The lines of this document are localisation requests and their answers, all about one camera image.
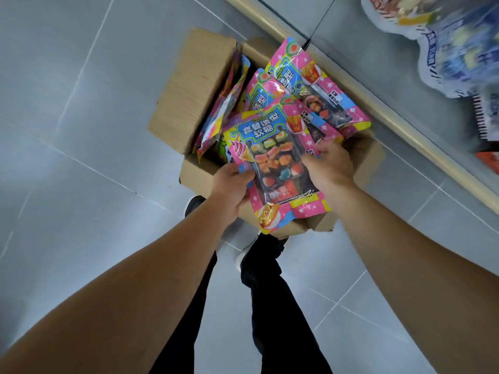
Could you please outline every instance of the person's right arm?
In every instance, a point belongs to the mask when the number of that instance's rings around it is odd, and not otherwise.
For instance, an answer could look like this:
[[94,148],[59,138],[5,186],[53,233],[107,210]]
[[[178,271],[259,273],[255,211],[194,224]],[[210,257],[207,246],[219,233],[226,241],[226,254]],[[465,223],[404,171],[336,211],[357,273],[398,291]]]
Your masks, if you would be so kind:
[[319,149],[320,159],[303,156],[312,181],[434,369],[497,372],[499,277],[427,238],[358,188],[348,152],[338,144]]

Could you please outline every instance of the cardboard box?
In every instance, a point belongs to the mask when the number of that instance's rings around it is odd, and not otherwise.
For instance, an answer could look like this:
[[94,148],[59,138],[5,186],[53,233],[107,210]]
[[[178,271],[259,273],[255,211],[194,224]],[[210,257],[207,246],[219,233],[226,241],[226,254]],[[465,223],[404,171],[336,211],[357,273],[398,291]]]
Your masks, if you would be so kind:
[[[278,46],[277,42],[269,42],[264,38],[252,38],[242,44],[242,53],[252,63],[248,77],[256,69],[265,68]],[[193,139],[199,133],[200,125],[225,80],[236,49],[237,42],[232,38],[193,29],[147,127],[156,137],[185,156],[180,183],[204,197],[209,195],[213,175],[219,165],[207,157],[198,163],[197,156],[192,154]],[[355,181],[359,186],[365,186],[384,158],[381,145],[369,132],[349,139],[347,145],[354,163]],[[249,203],[241,207],[239,217],[258,227]],[[331,231],[336,221],[337,216],[331,212],[295,219],[272,235],[298,235],[309,228]]]

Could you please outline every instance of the person's left arm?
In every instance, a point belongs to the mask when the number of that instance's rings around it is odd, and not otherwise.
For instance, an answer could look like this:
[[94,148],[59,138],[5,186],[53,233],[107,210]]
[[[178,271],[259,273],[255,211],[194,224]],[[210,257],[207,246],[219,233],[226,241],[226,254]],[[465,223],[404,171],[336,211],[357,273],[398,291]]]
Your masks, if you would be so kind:
[[254,172],[227,164],[172,230],[41,319],[0,359],[8,373],[146,373],[177,327]]

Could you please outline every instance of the person's left hand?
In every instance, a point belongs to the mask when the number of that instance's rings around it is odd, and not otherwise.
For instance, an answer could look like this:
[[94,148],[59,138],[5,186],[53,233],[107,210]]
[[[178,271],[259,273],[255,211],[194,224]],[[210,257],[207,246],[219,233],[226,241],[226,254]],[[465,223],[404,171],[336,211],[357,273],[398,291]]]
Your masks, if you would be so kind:
[[239,207],[247,201],[246,185],[254,176],[253,170],[239,174],[235,163],[225,164],[213,176],[209,199],[215,199],[223,206],[231,222],[238,217]]

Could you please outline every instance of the tile floor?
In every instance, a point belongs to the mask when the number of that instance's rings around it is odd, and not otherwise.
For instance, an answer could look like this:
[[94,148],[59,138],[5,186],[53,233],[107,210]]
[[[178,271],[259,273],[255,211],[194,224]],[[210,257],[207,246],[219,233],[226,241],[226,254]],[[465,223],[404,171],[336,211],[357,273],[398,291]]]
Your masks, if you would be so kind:
[[[324,13],[326,1],[317,0]],[[306,16],[302,31],[320,18]],[[9,48],[0,54],[0,354],[179,221],[192,195],[178,183],[182,158],[145,128],[192,26],[239,40],[265,35],[223,0],[0,1],[0,42]],[[499,274],[499,217],[374,128],[387,159],[368,191]],[[259,372],[250,292],[234,268],[255,232],[238,220],[224,235],[196,373]],[[433,372],[341,223],[290,238],[279,263],[333,371]]]

